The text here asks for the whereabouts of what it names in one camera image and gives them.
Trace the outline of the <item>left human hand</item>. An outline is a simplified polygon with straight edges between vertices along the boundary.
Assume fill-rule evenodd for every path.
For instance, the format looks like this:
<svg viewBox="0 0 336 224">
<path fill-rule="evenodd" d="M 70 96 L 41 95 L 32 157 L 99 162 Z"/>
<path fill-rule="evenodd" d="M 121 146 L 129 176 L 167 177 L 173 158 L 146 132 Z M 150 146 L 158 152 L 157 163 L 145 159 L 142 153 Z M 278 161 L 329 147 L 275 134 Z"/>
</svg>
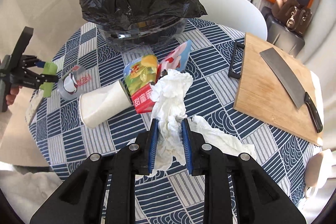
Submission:
<svg viewBox="0 0 336 224">
<path fill-rule="evenodd" d="M 10 89 L 9 94 L 6 96 L 6 103 L 7 106 L 10 106 L 14 103 L 15 98 L 19 94 L 19 91 L 21 90 L 22 86 L 12 86 Z"/>
</svg>

